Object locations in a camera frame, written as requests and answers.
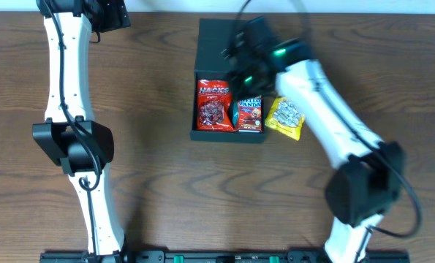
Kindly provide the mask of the red Hello Panda box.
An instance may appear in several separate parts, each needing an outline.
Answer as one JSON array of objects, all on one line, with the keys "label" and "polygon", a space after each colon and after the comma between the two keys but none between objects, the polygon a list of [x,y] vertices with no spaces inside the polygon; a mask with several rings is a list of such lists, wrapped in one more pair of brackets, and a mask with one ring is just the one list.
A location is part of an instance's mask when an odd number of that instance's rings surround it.
[{"label": "red Hello Panda box", "polygon": [[262,99],[260,96],[244,99],[236,104],[235,130],[260,133],[262,131]]}]

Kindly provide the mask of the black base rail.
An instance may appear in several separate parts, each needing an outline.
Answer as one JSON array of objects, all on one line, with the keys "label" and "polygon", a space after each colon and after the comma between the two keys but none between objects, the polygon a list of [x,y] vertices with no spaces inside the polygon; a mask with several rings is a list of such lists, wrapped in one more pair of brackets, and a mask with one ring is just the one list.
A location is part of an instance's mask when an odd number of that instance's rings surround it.
[{"label": "black base rail", "polygon": [[164,252],[135,251],[92,256],[86,252],[46,252],[40,254],[40,263],[329,263],[326,254],[312,249],[288,252],[230,253],[230,252]]}]

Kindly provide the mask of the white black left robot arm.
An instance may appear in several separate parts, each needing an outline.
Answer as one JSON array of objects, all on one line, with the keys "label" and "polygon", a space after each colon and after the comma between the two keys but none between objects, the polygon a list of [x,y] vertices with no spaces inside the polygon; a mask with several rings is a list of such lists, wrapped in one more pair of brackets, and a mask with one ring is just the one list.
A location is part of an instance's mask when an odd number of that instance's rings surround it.
[{"label": "white black left robot arm", "polygon": [[80,202],[88,247],[80,253],[41,255],[41,262],[134,262],[110,187],[113,133],[97,123],[89,95],[92,36],[126,28],[125,3],[117,0],[37,0],[48,36],[50,83],[44,121],[34,141],[62,169]]}]

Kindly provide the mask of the red Hacks candy bag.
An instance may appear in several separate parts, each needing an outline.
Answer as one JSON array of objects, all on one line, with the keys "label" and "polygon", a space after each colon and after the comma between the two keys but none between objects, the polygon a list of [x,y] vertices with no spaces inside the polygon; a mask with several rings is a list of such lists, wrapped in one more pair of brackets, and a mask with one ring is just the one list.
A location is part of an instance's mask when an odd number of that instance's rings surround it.
[{"label": "red Hacks candy bag", "polygon": [[234,132],[227,114],[232,102],[229,84],[223,80],[197,81],[197,130]]}]

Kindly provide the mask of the yellow Hacks candy bag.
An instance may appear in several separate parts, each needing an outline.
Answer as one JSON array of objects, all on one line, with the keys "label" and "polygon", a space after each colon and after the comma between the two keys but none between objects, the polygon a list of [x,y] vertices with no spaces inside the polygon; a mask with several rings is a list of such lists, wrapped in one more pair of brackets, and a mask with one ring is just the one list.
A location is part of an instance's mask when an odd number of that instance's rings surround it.
[{"label": "yellow Hacks candy bag", "polygon": [[288,98],[278,97],[265,119],[265,126],[298,141],[304,121],[304,114]]}]

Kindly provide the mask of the teal Chunkies cookie box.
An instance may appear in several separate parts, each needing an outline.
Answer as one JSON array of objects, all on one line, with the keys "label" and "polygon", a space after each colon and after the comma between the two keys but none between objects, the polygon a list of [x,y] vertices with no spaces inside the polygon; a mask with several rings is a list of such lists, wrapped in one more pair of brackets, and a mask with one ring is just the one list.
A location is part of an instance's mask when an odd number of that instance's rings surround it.
[{"label": "teal Chunkies cookie box", "polygon": [[239,112],[238,112],[238,103],[235,102],[235,103],[232,105],[232,124],[233,124],[233,128],[234,128],[234,131],[235,131],[235,132],[238,130],[238,125],[237,125],[237,122],[238,122],[238,116],[239,116]]}]

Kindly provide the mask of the dark green open box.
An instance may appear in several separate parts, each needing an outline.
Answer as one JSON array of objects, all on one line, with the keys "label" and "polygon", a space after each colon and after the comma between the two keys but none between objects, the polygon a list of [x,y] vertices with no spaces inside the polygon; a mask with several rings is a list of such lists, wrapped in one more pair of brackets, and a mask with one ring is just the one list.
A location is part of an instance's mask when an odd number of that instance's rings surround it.
[{"label": "dark green open box", "polygon": [[[231,66],[222,55],[228,47],[233,21],[225,19],[201,18],[197,40],[197,53],[194,65],[194,84],[199,80],[225,80]],[[203,131],[197,128],[197,88],[194,88],[192,128],[190,139],[205,142],[262,143],[266,133]]]}]

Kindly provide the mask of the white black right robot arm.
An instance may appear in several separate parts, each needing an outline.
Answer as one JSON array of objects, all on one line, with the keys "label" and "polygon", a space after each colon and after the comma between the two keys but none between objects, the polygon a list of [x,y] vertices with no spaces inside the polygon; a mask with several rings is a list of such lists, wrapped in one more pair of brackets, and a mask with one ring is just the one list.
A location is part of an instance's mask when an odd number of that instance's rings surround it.
[{"label": "white black right robot arm", "polygon": [[276,93],[292,102],[324,148],[335,173],[325,189],[333,214],[324,244],[330,262],[366,262],[366,247],[405,187],[404,152],[384,142],[348,107],[311,48],[280,42],[271,32],[241,30],[230,37],[230,89],[239,99]]}]

